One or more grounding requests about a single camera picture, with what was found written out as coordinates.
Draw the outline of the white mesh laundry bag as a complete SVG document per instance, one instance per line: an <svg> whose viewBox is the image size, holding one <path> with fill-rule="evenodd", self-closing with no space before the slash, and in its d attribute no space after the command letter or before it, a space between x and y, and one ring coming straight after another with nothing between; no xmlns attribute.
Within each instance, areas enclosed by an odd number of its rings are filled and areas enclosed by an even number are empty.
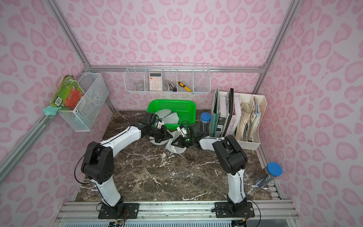
<svg viewBox="0 0 363 227"><path fill-rule="evenodd" d="M169 130L167 130L173 137L167 141L162 141L162 142L155 142L155 138L154 137L150 137L150 142L154 145L165 145L165 149L167 149L168 151L174 153L174 154L182 154L183 152L186 151L186 147L183 147L181 142L179 142L180 140L180 136L182 135L179 131L172 131L170 132Z"/></svg>

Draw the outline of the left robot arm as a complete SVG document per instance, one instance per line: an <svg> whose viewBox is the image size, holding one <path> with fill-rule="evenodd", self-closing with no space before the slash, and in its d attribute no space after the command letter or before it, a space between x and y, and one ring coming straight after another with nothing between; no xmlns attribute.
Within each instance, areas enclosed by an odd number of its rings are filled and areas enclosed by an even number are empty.
<svg viewBox="0 0 363 227"><path fill-rule="evenodd" d="M113 180L114 157L143 137L149 137L156 143L173 138L158 115L146 112L141 122L135 123L112 138L103 142L89 143L84 156L80 159L81 172L91 179L91 183L99 191L102 198L100 212L107 218L118 218L125 211L123 198Z"/></svg>

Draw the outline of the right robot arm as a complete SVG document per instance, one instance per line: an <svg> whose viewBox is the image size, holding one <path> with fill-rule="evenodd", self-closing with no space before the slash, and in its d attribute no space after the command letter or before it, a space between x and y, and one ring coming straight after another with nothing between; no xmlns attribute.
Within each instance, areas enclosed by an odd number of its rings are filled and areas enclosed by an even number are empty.
<svg viewBox="0 0 363 227"><path fill-rule="evenodd" d="M244 170L248 157L237 140L228 135L222 138L198 137L201 132L195 134L192 130L187 131L180 126L173 134L175 137L168 142L167 149L175 151L176 148L185 149L193 145L202 150L214 151L222 169L227 173L228 178L228 210L232 215L240 215L250 204L244 192Z"/></svg>

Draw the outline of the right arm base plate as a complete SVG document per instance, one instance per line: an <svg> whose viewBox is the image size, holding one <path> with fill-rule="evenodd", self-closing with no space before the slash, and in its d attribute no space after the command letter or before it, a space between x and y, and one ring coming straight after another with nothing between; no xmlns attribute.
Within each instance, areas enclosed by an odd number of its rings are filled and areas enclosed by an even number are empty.
<svg viewBox="0 0 363 227"><path fill-rule="evenodd" d="M215 202L211 212L216 214L217 218L254 218L255 212L251 202L242 201L234 204L228 202Z"/></svg>

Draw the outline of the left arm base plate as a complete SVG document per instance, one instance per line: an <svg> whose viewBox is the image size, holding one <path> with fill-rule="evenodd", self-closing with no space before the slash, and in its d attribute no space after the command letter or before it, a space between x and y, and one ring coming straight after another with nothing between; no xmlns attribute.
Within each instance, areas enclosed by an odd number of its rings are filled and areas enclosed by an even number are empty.
<svg viewBox="0 0 363 227"><path fill-rule="evenodd" d="M98 219L136 219L139 212L139 203L119 203L114 207L102 203Z"/></svg>

